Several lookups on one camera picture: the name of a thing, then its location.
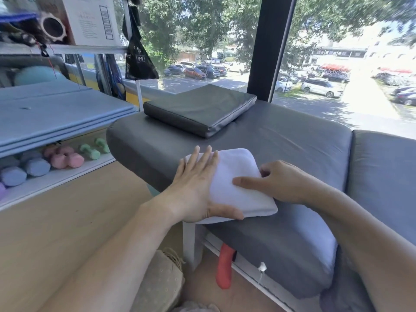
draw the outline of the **left arm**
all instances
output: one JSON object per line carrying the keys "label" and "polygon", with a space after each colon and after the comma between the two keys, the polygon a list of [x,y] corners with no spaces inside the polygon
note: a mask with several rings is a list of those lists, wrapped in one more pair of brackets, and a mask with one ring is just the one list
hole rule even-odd
{"label": "left arm", "polygon": [[100,247],[38,312],[129,312],[144,273],[172,225],[220,216],[243,219],[232,206],[209,201],[218,164],[211,147],[197,160],[195,148],[164,192],[141,205],[128,223]]}

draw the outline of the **cardboard box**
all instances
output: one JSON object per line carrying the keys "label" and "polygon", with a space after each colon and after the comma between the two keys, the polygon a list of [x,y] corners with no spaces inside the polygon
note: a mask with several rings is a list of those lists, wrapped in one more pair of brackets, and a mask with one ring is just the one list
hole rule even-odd
{"label": "cardboard box", "polygon": [[69,45],[121,46],[113,0],[36,1],[65,25]]}

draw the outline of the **red handle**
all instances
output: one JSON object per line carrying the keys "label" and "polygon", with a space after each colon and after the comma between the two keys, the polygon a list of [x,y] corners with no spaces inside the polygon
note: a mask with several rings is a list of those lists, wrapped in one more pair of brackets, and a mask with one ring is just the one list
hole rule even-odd
{"label": "red handle", "polygon": [[221,289],[229,289],[231,287],[231,263],[236,251],[223,243],[220,250],[220,258],[218,259],[216,281]]}

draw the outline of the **orange car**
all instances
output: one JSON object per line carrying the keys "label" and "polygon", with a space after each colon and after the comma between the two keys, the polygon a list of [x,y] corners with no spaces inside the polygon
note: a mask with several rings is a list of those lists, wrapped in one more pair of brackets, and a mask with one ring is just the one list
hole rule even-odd
{"label": "orange car", "polygon": [[206,74],[203,73],[198,68],[186,68],[184,72],[184,76],[187,76],[188,78],[196,78],[196,79],[206,79]]}

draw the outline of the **person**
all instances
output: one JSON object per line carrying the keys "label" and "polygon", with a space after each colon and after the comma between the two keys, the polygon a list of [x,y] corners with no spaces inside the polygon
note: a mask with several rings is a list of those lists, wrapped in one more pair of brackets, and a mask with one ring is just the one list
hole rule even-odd
{"label": "person", "polygon": [[[242,220],[240,210],[215,204],[209,188],[219,161],[207,147],[197,160],[182,159],[173,183],[141,205],[131,220],[99,248],[39,312],[128,312],[144,273],[170,227],[220,216]],[[283,162],[260,168],[262,178],[238,177],[236,186],[319,213],[360,274],[377,312],[416,311],[416,247],[346,194]]]}

